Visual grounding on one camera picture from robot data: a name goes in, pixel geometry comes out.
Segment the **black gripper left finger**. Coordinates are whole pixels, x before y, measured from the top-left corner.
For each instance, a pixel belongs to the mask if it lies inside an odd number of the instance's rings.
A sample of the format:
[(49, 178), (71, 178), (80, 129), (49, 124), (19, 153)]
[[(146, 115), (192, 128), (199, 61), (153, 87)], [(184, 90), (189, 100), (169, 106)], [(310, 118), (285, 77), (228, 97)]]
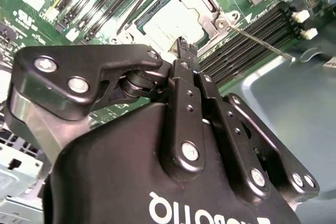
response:
[(138, 154), (113, 141), (163, 140), (168, 174), (205, 167), (202, 109), (194, 85), (197, 48), (178, 38), (163, 60), (147, 45), (33, 46), (15, 57), (6, 112), (9, 127), (36, 143), (62, 173), (116, 171)]

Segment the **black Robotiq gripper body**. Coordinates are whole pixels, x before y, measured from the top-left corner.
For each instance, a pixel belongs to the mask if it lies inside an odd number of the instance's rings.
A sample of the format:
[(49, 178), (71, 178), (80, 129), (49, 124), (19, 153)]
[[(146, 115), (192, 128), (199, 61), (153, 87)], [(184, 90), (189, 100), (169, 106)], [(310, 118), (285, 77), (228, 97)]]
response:
[(227, 138), (202, 125), (205, 169), (176, 182), (159, 161), (165, 107), (151, 105), (70, 143), (43, 196), (45, 223), (298, 223), (281, 195), (237, 196), (224, 160)]

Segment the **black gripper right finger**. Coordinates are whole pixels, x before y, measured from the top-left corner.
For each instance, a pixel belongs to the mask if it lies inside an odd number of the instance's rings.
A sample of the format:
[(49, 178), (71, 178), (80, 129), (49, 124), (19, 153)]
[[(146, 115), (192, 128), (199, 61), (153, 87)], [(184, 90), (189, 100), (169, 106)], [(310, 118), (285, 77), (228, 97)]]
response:
[(318, 196), (315, 178), (240, 97), (222, 97), (202, 72), (191, 83), (191, 202), (301, 203)]

